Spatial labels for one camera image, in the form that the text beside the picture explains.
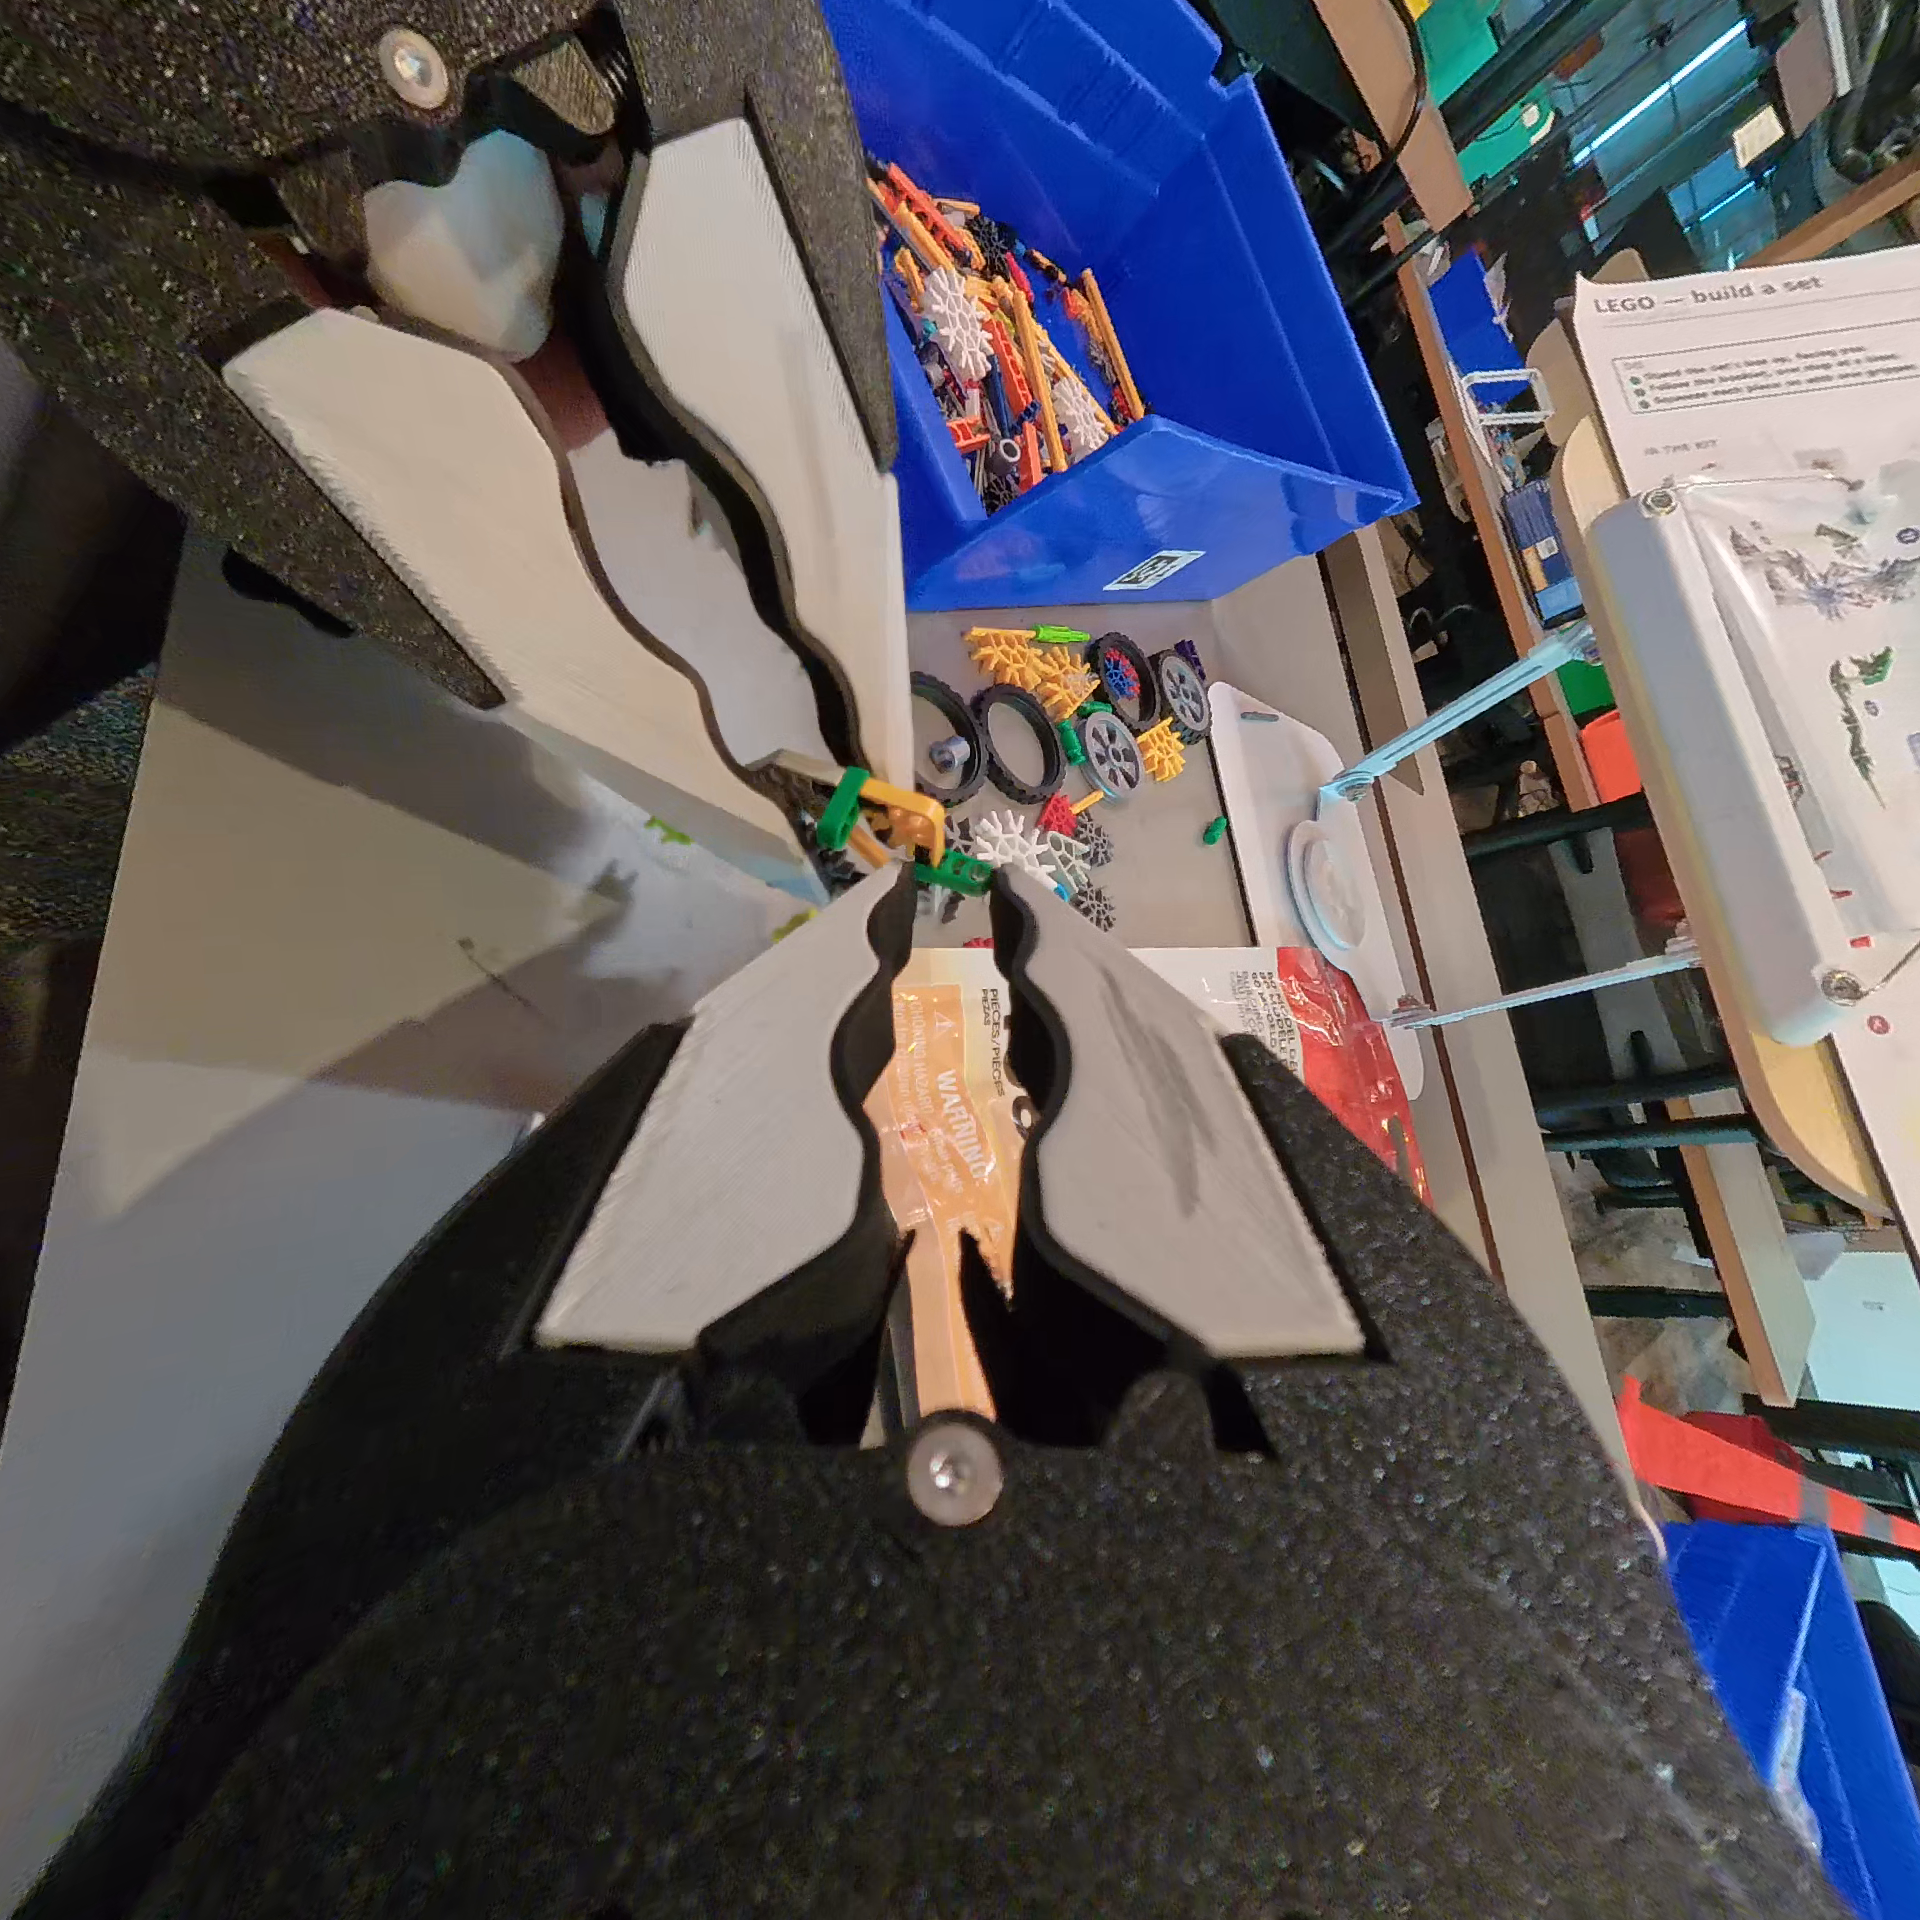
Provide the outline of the person's left hand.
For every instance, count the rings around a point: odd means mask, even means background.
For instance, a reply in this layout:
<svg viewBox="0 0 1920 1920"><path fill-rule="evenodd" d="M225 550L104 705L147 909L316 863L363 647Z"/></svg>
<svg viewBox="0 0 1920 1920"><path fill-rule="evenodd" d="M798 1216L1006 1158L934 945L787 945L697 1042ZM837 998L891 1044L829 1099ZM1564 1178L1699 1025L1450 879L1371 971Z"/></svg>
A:
<svg viewBox="0 0 1920 1920"><path fill-rule="evenodd" d="M607 403L566 325L554 325L550 341L519 363L519 378L528 385L571 457L611 430Z"/></svg>

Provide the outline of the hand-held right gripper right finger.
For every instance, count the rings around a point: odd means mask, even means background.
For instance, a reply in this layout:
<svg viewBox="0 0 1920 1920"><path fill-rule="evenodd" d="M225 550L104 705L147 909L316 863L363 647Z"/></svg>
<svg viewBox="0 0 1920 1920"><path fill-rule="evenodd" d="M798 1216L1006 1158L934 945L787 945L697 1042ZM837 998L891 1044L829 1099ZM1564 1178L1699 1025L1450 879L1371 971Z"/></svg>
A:
<svg viewBox="0 0 1920 1920"><path fill-rule="evenodd" d="M1027 872L993 879L986 921L1028 1100L1027 1237L1200 1356L1359 1356L1228 1029Z"/></svg>

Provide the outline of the lime and gray toy assembly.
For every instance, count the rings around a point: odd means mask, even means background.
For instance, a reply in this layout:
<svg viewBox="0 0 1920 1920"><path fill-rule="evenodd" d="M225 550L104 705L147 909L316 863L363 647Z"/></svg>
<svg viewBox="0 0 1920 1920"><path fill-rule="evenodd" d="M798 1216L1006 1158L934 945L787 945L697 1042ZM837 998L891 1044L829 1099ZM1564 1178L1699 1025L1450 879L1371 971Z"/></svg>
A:
<svg viewBox="0 0 1920 1920"><path fill-rule="evenodd" d="M850 897L874 872L901 863L912 874L917 859L939 863L946 855L946 805L917 786L882 779L874 770L864 786L864 833L856 833L837 855L816 847L816 813L844 770L850 766L837 759L798 748L765 758L747 770L747 786L765 798L791 830L802 872L823 901Z"/></svg>

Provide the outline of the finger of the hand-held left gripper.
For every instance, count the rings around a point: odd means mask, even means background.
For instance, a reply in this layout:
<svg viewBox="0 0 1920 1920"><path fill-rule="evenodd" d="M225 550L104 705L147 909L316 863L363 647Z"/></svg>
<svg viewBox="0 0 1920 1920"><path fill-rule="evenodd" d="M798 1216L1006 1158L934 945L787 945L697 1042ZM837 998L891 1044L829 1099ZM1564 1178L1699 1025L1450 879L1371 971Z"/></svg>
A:
<svg viewBox="0 0 1920 1920"><path fill-rule="evenodd" d="M906 786L901 485L750 119L631 160L607 218L607 306L658 437L732 527L758 622L813 688L829 758Z"/></svg>
<svg viewBox="0 0 1920 1920"><path fill-rule="evenodd" d="M226 350L225 385L498 681L519 733L741 874L829 901L697 674L611 591L566 446L506 363L319 306Z"/></svg>

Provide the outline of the white paper sign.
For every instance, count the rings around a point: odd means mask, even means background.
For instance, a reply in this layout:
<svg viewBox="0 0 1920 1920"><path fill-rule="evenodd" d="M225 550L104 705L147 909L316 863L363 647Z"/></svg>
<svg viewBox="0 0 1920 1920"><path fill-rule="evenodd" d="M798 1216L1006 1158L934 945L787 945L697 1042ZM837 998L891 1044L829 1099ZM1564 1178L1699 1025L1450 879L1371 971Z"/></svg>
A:
<svg viewBox="0 0 1920 1920"><path fill-rule="evenodd" d="M1581 281L1572 350L1625 493L1914 460L1914 249Z"/></svg>

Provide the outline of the black rubber tire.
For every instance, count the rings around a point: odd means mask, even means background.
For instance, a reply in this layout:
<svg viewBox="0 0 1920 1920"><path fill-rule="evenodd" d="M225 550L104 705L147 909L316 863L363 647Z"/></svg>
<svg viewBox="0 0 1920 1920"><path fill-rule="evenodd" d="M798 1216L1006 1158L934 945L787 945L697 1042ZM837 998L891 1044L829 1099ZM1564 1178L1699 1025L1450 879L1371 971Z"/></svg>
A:
<svg viewBox="0 0 1920 1920"><path fill-rule="evenodd" d="M1038 776L1035 779L1027 779L1016 770L1016 759L998 748L998 733L993 733L998 717L1022 717L1035 733L1035 748L1038 748ZM974 692L974 728L979 728L979 747L981 747L981 779L998 798L1010 798L1022 805L1046 805L1060 792L1065 747L1058 733L1058 717L1046 716L1046 705L1028 688L1022 688L1022 681L979 688Z"/></svg>
<svg viewBox="0 0 1920 1920"><path fill-rule="evenodd" d="M974 728L974 705L951 681L934 674L912 674L912 728L917 728L917 786L946 813L961 813L961 802L974 802L981 786L981 747ZM942 733L966 733L974 747L974 766L959 779L927 766L927 747Z"/></svg>

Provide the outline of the blue printed box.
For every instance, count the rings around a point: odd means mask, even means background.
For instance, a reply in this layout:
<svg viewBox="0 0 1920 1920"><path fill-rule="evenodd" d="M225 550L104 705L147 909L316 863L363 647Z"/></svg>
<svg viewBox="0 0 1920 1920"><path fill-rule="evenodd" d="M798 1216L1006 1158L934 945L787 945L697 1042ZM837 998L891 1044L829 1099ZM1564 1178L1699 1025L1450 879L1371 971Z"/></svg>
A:
<svg viewBox="0 0 1920 1920"><path fill-rule="evenodd" d="M1512 485L1503 497L1503 522L1541 633L1582 618L1582 591L1558 534L1545 478Z"/></svg>

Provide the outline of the red object with black stripes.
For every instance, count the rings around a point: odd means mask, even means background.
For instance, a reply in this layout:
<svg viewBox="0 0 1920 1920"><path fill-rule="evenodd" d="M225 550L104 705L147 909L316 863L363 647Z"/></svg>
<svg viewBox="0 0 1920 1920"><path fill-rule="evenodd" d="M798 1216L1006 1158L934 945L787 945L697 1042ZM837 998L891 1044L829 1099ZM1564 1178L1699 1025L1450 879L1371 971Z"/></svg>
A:
<svg viewBox="0 0 1920 1920"><path fill-rule="evenodd" d="M1891 1550L1920 1558L1914 1523L1757 1456L1716 1426L1690 1426L1689 1419L1649 1409L1633 1379L1621 1384L1616 1419L1632 1473L1649 1492L1739 1506L1745 1515L1767 1523L1818 1523L1830 1539L1846 1539L1859 1552Z"/></svg>

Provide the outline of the black wheel with blue connector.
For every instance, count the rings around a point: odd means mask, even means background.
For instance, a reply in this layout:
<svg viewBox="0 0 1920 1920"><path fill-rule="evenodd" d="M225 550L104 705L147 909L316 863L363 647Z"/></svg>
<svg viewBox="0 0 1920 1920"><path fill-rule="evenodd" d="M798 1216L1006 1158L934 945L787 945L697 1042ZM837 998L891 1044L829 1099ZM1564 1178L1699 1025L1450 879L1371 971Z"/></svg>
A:
<svg viewBox="0 0 1920 1920"><path fill-rule="evenodd" d="M1143 733L1166 717L1166 692L1153 664L1135 647L1125 633L1100 633L1085 647L1085 674L1100 681L1097 699L1113 705L1113 716Z"/></svg>

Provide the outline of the blue plastic bin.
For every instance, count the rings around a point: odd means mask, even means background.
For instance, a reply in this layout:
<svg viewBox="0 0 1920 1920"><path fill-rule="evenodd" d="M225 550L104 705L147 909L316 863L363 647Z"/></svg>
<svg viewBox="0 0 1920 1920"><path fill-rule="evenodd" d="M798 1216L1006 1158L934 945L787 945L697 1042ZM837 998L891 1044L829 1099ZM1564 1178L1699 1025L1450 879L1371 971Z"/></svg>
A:
<svg viewBox="0 0 1920 1920"><path fill-rule="evenodd" d="M1862 1920L1920 1916L1920 1812L1838 1539L1669 1523L1669 1582L1774 1812Z"/></svg>
<svg viewBox="0 0 1920 1920"><path fill-rule="evenodd" d="M1149 403L986 511L887 306L912 613L1215 601L1415 506L1248 80L1176 0L829 0L874 160L1094 267Z"/></svg>

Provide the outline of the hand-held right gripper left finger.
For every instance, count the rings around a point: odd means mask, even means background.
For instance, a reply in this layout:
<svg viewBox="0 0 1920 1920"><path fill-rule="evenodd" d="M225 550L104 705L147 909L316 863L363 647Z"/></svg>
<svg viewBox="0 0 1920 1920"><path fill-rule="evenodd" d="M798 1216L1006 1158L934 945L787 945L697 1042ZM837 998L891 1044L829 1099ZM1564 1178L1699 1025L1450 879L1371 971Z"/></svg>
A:
<svg viewBox="0 0 1920 1920"><path fill-rule="evenodd" d="M537 1346L685 1356L882 1199L912 872L874 872L710 991L537 1314Z"/></svg>

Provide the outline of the white snowflake connector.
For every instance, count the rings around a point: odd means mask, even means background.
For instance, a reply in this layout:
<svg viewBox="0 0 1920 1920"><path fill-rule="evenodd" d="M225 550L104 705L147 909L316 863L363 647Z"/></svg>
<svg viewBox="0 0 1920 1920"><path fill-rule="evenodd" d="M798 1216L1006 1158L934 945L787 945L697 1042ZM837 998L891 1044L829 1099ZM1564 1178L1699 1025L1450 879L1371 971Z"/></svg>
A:
<svg viewBox="0 0 1920 1920"><path fill-rule="evenodd" d="M1078 897L1085 883L1083 842L1060 830L1035 830L1027 813L993 805L966 817L961 847L986 872L1027 872L1060 897Z"/></svg>

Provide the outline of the printed plastic toy bag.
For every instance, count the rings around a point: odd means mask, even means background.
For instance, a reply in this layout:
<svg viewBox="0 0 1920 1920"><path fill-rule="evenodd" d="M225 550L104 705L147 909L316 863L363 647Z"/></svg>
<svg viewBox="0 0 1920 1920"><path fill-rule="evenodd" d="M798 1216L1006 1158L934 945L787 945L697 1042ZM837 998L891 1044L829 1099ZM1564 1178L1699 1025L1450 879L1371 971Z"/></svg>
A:
<svg viewBox="0 0 1920 1920"><path fill-rule="evenodd" d="M1314 945L1137 945L1228 1033L1256 1033L1418 1199L1434 1199L1415 1131L1418 1033L1366 1016ZM1016 1293L1022 1146L1035 1105L1006 1065L1006 971L986 940L920 945L895 981L895 1058L871 1090L882 1187L912 1237L895 1306L901 1411L981 1411L993 1391L961 1314L961 1252Z"/></svg>

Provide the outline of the pile of toy construction pieces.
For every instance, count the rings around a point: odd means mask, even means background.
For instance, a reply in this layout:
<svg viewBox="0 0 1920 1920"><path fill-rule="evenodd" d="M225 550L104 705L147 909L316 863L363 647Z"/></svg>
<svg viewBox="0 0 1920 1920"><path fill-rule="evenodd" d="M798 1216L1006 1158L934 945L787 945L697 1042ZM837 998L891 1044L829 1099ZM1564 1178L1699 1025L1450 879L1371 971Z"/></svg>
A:
<svg viewBox="0 0 1920 1920"><path fill-rule="evenodd" d="M874 281L939 426L993 515L1149 418L1109 296L986 218L864 154Z"/></svg>

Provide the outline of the small blue bin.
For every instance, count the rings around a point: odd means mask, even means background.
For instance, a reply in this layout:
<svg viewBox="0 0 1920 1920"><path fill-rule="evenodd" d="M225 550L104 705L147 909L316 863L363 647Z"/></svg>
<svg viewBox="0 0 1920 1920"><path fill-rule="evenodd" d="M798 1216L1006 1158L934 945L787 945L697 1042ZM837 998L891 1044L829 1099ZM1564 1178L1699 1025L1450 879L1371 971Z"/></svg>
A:
<svg viewBox="0 0 1920 1920"><path fill-rule="evenodd" d="M1457 378L1478 378L1468 389L1476 411L1505 411L1526 391L1526 363L1503 322L1503 306L1483 281L1483 260L1466 249L1434 284L1429 284L1434 325Z"/></svg>

